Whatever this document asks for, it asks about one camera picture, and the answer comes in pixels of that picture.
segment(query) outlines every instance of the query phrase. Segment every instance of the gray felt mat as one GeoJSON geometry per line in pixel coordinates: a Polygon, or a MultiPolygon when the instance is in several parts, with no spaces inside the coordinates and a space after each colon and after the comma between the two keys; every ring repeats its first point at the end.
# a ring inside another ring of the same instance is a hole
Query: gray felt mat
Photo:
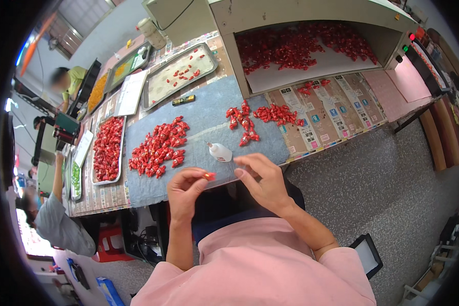
{"type": "MultiPolygon", "coordinates": [[[[195,102],[177,107],[167,103],[126,129],[125,161],[132,157],[133,149],[144,142],[146,134],[152,132],[156,125],[170,123],[175,117],[183,115],[183,121],[190,126],[190,130],[186,131],[188,141],[185,145],[176,148],[185,150],[185,159],[181,166],[171,168],[172,161],[164,162],[166,173],[159,179],[154,176],[149,178],[144,174],[139,176],[136,170],[128,170],[129,198],[134,207],[155,204],[166,199],[168,181],[183,167],[201,167],[217,173],[216,180],[210,182],[208,188],[234,180],[235,163],[216,161],[209,155],[209,148],[205,141],[223,144],[233,151],[233,156],[261,152],[276,164],[283,163],[288,158],[289,150],[275,122],[264,123],[260,119],[255,119],[251,112],[250,118],[255,123],[254,129],[260,135],[260,141],[250,141],[244,147],[238,146],[245,129],[238,125],[231,131],[229,119],[226,118],[226,110],[230,107],[240,109],[243,101],[235,76],[213,82],[191,92],[191,95],[196,95],[195,102]]],[[[261,106],[268,106],[263,95],[253,97],[247,102],[252,111],[261,106]]]]}

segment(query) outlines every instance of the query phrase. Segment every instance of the speckled floor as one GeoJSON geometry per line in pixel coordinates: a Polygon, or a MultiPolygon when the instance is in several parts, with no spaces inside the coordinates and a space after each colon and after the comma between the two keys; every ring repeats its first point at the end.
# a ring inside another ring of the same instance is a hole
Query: speckled floor
{"type": "MultiPolygon", "coordinates": [[[[418,121],[397,135],[383,127],[296,162],[286,176],[303,192],[306,210],[341,245],[370,233],[384,263],[371,279],[381,306],[397,305],[403,286],[423,274],[447,218],[459,205],[459,166],[432,171],[418,121]]],[[[110,278],[129,304],[129,294],[144,285],[153,268],[133,260],[95,263],[93,270],[110,278]]]]}

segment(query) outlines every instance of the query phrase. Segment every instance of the forearm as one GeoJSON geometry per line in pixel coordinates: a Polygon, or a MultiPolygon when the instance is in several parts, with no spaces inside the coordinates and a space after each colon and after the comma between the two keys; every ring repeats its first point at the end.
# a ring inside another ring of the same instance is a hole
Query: forearm
{"type": "Polygon", "coordinates": [[[61,109],[61,111],[62,111],[63,113],[66,113],[66,112],[67,112],[67,110],[68,110],[68,105],[69,105],[69,100],[68,100],[68,99],[64,100],[64,101],[63,101],[63,108],[61,109]]]}
{"type": "Polygon", "coordinates": [[[313,251],[316,260],[328,250],[339,247],[333,234],[321,222],[297,206],[294,201],[282,212],[285,219],[313,251]]]}
{"type": "Polygon", "coordinates": [[[166,261],[180,270],[189,270],[194,266],[190,221],[172,220],[169,234],[166,261]]]}
{"type": "Polygon", "coordinates": [[[61,193],[63,190],[63,173],[62,173],[62,165],[63,160],[61,162],[56,159],[56,168],[54,170],[54,181],[53,181],[53,194],[55,195],[56,199],[61,201],[61,193]]]}

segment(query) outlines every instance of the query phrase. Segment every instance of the pink shirt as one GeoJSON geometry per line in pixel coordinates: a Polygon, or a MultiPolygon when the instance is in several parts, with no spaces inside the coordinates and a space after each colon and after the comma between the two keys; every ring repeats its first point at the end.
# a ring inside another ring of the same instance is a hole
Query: pink shirt
{"type": "Polygon", "coordinates": [[[228,225],[199,243],[200,266],[160,262],[137,305],[376,305],[359,255],[335,248],[313,260],[287,221],[228,225]]]}

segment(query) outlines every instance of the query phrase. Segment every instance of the white glue bottle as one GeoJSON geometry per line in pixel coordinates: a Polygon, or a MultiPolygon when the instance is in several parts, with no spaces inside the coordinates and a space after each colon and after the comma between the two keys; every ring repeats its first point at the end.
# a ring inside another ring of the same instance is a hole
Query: white glue bottle
{"type": "Polygon", "coordinates": [[[229,162],[233,157],[233,152],[222,144],[208,143],[209,154],[220,162],[229,162]]]}

